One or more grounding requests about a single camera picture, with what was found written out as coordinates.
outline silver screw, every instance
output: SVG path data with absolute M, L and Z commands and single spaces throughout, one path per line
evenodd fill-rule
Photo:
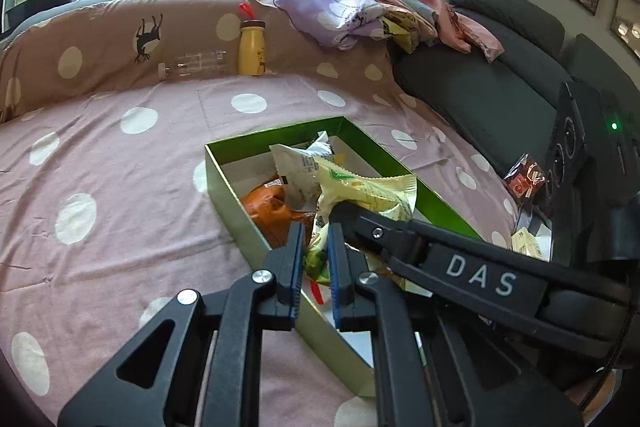
M 378 274 L 373 272 L 363 272 L 358 277 L 358 280 L 362 284 L 373 284 L 378 280 Z
M 258 284 L 266 284 L 271 279 L 273 279 L 273 273 L 269 270 L 256 270 L 254 274 L 251 276 L 251 279 Z
M 193 304 L 198 299 L 198 294 L 194 290 L 182 290 L 178 293 L 180 304 Z

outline orange snack package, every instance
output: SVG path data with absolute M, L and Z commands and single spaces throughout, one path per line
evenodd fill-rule
M 289 208 L 284 202 L 284 188 L 277 174 L 240 198 L 240 202 L 272 248 L 287 244 L 289 225 L 293 221 L 304 224 L 306 244 L 311 239 L 315 213 L 296 212 Z

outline sofa cushion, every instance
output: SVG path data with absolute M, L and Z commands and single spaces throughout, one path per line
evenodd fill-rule
M 504 53 L 497 60 L 524 79 L 553 107 L 558 105 L 560 86 L 563 82 L 571 82 L 571 77 L 556 60 L 512 29 L 485 15 L 464 8 L 456 8 L 456 11 L 479 22 L 494 34 L 504 48 Z
M 579 34 L 568 55 L 566 68 L 574 80 L 613 92 L 624 113 L 621 117 L 640 133 L 640 90 L 595 42 Z
M 564 26 L 551 14 L 527 0 L 448 0 L 501 22 L 558 60 Z
M 542 162 L 556 110 L 507 65 L 476 48 L 420 46 L 394 68 L 407 93 L 439 112 L 504 176 L 523 153 Z

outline green box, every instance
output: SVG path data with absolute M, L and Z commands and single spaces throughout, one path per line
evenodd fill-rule
M 232 173 L 234 176 L 242 177 L 242 172 L 238 173 L 242 171 L 240 164 L 245 164 L 249 169 L 258 169 L 259 166 L 265 166 L 270 161 L 273 163 L 270 155 L 267 154 L 270 152 L 270 145 L 280 143 L 300 146 L 315 140 L 320 131 L 327 131 L 330 139 L 335 137 L 341 140 L 347 148 L 359 156 L 358 161 L 363 160 L 381 176 L 411 174 L 409 169 L 343 116 L 268 129 L 207 144 L 205 156 L 209 196 L 252 269 L 262 266 L 264 256 L 271 247 L 244 211 L 228 177 Z M 255 158 L 255 167 L 251 164 L 254 160 L 249 158 Z M 235 162 L 233 168 L 228 168 L 225 174 L 225 166 L 232 162 Z M 244 183 L 244 191 L 248 192 L 274 174 L 274 165 L 268 168 L 273 170 L 265 171 L 264 174 L 252 172 L 254 176 L 257 174 L 257 177 L 249 176 L 250 179 Z M 356 173 L 372 175 L 369 172 Z M 479 237 L 447 203 L 420 180 L 418 180 L 415 206 L 416 210 L 434 225 L 470 237 Z M 373 371 L 369 363 L 340 336 L 340 333 L 324 318 L 305 293 L 301 299 L 300 318 L 296 328 L 307 344 L 351 392 L 359 396 L 375 394 Z

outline bed sheet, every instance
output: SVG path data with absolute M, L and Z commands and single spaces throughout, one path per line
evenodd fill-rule
M 211 140 L 345 115 L 481 237 L 510 240 L 515 207 L 500 179 L 402 92 L 384 44 L 321 48 L 270 0 L 249 1 L 267 21 L 271 74 L 261 78 L 156 77 L 158 62 L 188 51 L 224 49 L 233 63 L 239 0 L 96 5 L 29 29 L 2 58 L 0 349 L 53 421 L 178 291 L 218 291 L 248 272 L 206 194 Z M 160 38 L 137 62 L 135 35 L 142 18 L 151 31 L 151 14 Z M 297 333 L 265 334 L 261 393 L 263 425 L 376 423 L 373 404 Z

